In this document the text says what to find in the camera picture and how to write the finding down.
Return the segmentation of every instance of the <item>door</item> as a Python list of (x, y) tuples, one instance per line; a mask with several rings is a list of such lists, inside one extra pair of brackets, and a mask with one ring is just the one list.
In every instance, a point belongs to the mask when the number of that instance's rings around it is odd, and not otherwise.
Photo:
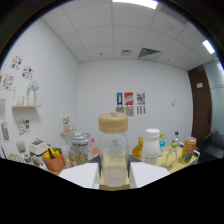
[(188, 71), (193, 98), (193, 125), (191, 136), (197, 138), (197, 147), (211, 129), (212, 103), (208, 78), (203, 65)]

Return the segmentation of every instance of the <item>box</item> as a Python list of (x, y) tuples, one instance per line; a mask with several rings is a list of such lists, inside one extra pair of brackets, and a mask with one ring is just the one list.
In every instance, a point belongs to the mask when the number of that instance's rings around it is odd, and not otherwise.
[(64, 158), (63, 158), (62, 154), (60, 154), (59, 156), (57, 156), (54, 159), (44, 158), (43, 155), (42, 155), (42, 158), (43, 158), (44, 163), (46, 164), (46, 166), (49, 170), (57, 172), (65, 165)]

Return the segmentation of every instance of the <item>label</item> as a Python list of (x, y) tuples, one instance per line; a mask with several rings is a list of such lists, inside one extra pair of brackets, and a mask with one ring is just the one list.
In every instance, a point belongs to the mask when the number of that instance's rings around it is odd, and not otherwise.
[(158, 160), (158, 154), (147, 154), (144, 156), (142, 162), (156, 166), (157, 160)]

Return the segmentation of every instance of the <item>plastic bottle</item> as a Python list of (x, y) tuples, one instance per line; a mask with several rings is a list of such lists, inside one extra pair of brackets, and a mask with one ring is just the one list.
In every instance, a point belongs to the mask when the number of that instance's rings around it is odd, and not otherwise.
[(160, 144), (160, 154), (159, 154), (159, 157), (161, 157), (161, 156), (163, 156), (164, 146), (165, 146), (164, 134), (161, 134), (161, 135), (160, 135), (160, 141), (159, 141), (159, 144)]
[(47, 166), (46, 166), (44, 163), (41, 163), (41, 164), (40, 164), (40, 168), (41, 168), (42, 170), (46, 170), (46, 171), (49, 172)]
[(174, 139), (172, 140), (172, 143), (173, 143), (173, 142), (176, 142), (176, 143), (177, 143), (177, 147), (176, 147), (176, 149), (175, 149), (175, 151), (177, 152), (177, 149), (178, 149), (178, 147), (179, 147), (179, 138), (178, 138), (179, 132), (176, 131), (176, 132), (175, 132), (175, 135), (176, 135), (176, 138), (174, 138)]
[(99, 150), (96, 147), (95, 139), (94, 138), (91, 138), (91, 141), (92, 141), (93, 157), (95, 158), (96, 156), (99, 155)]
[(177, 159), (176, 147), (177, 147), (177, 143), (173, 142), (172, 145), (171, 145), (170, 151), (166, 155), (166, 162), (165, 162), (164, 167), (167, 170), (172, 170), (173, 169), (173, 164)]
[(133, 148), (132, 155), (134, 157), (136, 157), (137, 159), (140, 159), (140, 160), (142, 158), (142, 147), (143, 147), (143, 138), (139, 137), (138, 138), (138, 145)]
[(147, 129), (142, 148), (142, 162), (156, 166), (160, 154), (160, 130)]

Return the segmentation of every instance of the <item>shelf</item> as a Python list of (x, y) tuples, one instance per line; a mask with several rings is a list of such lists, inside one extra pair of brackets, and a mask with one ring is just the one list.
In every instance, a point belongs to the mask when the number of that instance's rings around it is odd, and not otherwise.
[(73, 131), (75, 131), (76, 129), (75, 128), (73, 128), (71, 131), (69, 131), (69, 132), (61, 132), (60, 133), (60, 135), (69, 135), (69, 134), (71, 134)]
[(22, 107), (42, 107), (42, 105), (13, 105), (12, 108), (22, 108)]

